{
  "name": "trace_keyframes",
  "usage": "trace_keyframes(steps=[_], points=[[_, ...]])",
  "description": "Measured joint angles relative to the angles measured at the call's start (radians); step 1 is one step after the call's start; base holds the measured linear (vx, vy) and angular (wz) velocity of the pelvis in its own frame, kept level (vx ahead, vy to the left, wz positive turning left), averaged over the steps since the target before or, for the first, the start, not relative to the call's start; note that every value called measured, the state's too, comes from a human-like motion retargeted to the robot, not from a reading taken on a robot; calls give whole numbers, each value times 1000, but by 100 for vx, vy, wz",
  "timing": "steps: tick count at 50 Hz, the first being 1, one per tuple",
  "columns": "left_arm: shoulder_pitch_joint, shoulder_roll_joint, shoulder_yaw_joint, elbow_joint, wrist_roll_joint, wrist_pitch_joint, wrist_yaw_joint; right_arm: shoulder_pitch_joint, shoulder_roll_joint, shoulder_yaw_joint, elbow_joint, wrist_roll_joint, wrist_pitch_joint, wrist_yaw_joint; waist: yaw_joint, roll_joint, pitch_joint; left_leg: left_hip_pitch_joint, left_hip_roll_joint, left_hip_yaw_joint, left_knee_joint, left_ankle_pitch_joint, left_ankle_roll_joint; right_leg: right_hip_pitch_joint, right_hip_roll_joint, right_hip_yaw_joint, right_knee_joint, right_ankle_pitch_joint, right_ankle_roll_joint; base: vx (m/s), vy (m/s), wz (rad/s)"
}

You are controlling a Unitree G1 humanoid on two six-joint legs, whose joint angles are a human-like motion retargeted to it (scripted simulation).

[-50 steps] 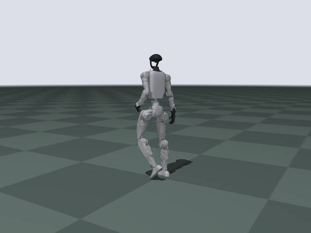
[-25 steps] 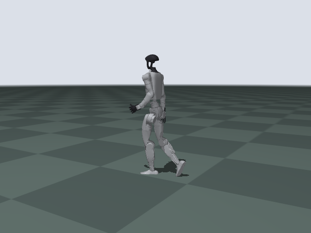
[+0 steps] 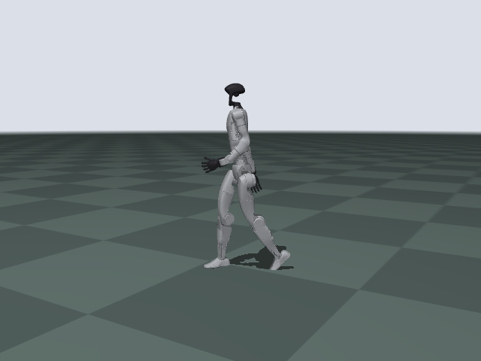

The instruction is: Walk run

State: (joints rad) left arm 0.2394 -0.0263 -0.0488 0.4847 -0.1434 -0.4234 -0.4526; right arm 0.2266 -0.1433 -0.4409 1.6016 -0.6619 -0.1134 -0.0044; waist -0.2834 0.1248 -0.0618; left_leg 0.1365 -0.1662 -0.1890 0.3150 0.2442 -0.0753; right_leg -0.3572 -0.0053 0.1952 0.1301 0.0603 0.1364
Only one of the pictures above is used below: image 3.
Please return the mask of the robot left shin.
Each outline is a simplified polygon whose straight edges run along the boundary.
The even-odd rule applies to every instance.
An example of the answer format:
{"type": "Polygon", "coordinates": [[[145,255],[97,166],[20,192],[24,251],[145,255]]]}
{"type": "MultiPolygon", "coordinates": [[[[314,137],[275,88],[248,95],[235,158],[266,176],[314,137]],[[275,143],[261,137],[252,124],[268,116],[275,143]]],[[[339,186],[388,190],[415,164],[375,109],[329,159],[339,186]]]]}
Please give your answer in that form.
{"type": "Polygon", "coordinates": [[[263,245],[266,246],[267,249],[269,249],[269,251],[274,255],[275,259],[280,258],[281,255],[274,243],[274,237],[266,226],[264,220],[260,217],[254,219],[253,226],[254,228],[252,228],[250,225],[251,229],[254,231],[254,233],[263,243],[263,245]]]}

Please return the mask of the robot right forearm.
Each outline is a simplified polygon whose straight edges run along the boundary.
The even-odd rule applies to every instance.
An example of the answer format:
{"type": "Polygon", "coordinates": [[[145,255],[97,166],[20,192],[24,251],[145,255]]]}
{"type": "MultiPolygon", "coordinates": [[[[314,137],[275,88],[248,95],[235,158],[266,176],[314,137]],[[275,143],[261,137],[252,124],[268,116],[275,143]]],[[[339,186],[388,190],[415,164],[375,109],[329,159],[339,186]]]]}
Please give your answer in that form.
{"type": "Polygon", "coordinates": [[[254,173],[256,170],[255,170],[255,166],[254,166],[254,161],[252,160],[252,151],[251,151],[251,148],[250,146],[248,147],[248,152],[244,152],[243,153],[243,156],[245,156],[247,158],[247,162],[250,164],[251,166],[251,169],[252,169],[252,172],[251,173],[254,173]]]}

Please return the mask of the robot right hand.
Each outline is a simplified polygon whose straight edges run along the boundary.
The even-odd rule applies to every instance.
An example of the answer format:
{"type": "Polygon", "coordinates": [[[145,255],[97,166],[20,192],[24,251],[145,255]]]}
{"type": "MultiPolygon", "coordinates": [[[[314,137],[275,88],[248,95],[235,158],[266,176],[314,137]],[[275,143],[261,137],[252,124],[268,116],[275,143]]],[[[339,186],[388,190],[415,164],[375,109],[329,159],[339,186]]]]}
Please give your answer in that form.
{"type": "MultiPolygon", "coordinates": [[[[256,168],[255,168],[255,170],[256,170],[256,168]]],[[[255,193],[257,193],[257,192],[256,192],[256,189],[259,191],[259,188],[260,188],[261,190],[262,190],[262,188],[261,188],[261,186],[260,186],[259,179],[258,179],[257,176],[256,176],[256,171],[255,171],[254,173],[252,173],[252,174],[254,174],[255,177],[256,177],[256,188],[255,188],[255,187],[251,187],[251,190],[253,191],[253,189],[254,189],[255,193]],[[258,188],[258,186],[257,186],[257,183],[258,183],[258,185],[259,185],[259,188],[258,188]]],[[[249,189],[249,188],[248,188],[248,189],[249,189]]]]}

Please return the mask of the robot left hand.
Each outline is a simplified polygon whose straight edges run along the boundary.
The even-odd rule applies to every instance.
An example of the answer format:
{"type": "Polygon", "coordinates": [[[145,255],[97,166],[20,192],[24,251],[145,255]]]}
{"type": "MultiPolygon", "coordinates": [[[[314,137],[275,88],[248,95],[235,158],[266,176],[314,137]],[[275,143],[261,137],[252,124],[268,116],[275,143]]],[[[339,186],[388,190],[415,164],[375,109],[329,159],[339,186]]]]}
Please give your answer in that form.
{"type": "MultiPolygon", "coordinates": [[[[220,159],[224,159],[224,158],[225,158],[225,157],[221,157],[221,158],[218,158],[217,160],[215,160],[215,159],[209,159],[209,158],[207,158],[207,157],[204,157],[204,159],[207,159],[207,160],[210,160],[210,161],[208,161],[208,162],[201,162],[201,164],[207,164],[207,165],[203,165],[202,167],[203,167],[203,168],[204,168],[204,167],[208,167],[208,168],[204,168],[204,170],[210,169],[210,170],[206,171],[206,173],[208,173],[208,172],[210,172],[210,171],[216,170],[218,166],[219,166],[219,167],[222,167],[222,166],[219,164],[219,160],[220,160],[220,159]]],[[[223,166],[225,166],[225,165],[223,165],[223,166]]]]}

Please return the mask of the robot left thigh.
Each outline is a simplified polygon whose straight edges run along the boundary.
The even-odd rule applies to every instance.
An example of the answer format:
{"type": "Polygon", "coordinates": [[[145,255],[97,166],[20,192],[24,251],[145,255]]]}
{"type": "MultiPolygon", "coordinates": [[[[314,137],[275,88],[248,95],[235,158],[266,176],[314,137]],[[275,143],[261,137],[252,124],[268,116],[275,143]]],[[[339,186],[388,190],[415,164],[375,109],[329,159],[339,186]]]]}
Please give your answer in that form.
{"type": "Polygon", "coordinates": [[[250,174],[248,171],[242,171],[241,176],[237,179],[237,197],[240,203],[240,208],[249,222],[249,224],[254,228],[254,219],[260,217],[265,219],[260,214],[254,214],[254,195],[252,190],[248,188],[254,187],[256,185],[256,177],[254,174],[250,174]]]}

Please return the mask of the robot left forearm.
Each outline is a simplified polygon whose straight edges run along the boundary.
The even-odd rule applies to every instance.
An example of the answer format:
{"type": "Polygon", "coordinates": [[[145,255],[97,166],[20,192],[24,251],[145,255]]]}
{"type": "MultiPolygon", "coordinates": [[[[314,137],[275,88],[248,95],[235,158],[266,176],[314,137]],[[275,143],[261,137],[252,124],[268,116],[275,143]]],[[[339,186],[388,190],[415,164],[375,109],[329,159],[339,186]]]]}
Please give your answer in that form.
{"type": "Polygon", "coordinates": [[[234,159],[237,159],[240,155],[244,153],[248,146],[249,142],[247,139],[243,138],[240,140],[238,146],[235,146],[233,151],[230,152],[229,155],[227,155],[224,159],[219,160],[219,164],[221,166],[231,164],[234,162],[234,159]]]}

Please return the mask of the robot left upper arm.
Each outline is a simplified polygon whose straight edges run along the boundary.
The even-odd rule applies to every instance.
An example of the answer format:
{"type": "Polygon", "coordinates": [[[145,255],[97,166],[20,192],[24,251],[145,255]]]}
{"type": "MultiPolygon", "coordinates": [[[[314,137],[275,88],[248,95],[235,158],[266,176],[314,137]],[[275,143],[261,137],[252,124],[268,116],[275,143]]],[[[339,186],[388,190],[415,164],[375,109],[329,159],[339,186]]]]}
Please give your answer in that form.
{"type": "Polygon", "coordinates": [[[244,116],[244,112],[242,110],[236,110],[236,111],[233,111],[231,113],[231,117],[237,127],[237,131],[238,133],[241,135],[241,139],[245,138],[248,140],[249,144],[248,144],[248,147],[250,145],[250,136],[249,136],[249,133],[248,133],[248,130],[247,130],[247,125],[245,123],[245,116],[244,116]]]}

